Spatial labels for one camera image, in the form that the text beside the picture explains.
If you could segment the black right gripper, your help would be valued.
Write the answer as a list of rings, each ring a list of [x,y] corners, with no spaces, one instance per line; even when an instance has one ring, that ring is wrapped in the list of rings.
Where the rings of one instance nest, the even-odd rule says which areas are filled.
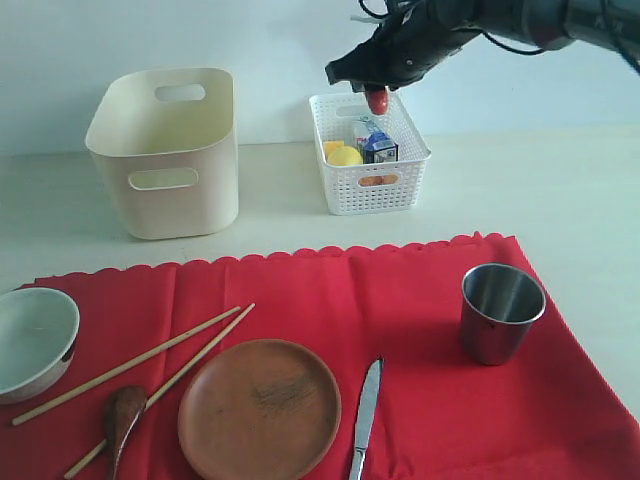
[[[394,92],[420,81],[477,35],[475,1],[413,1],[390,12],[372,36],[325,67],[331,85]]]

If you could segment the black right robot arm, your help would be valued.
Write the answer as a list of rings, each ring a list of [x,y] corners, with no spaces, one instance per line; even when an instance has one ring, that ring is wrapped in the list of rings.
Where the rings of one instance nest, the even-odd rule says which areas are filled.
[[[372,36],[325,68],[330,84],[354,92],[395,91],[420,81],[480,34],[547,52],[582,41],[639,65],[636,1],[408,1],[392,8]]]

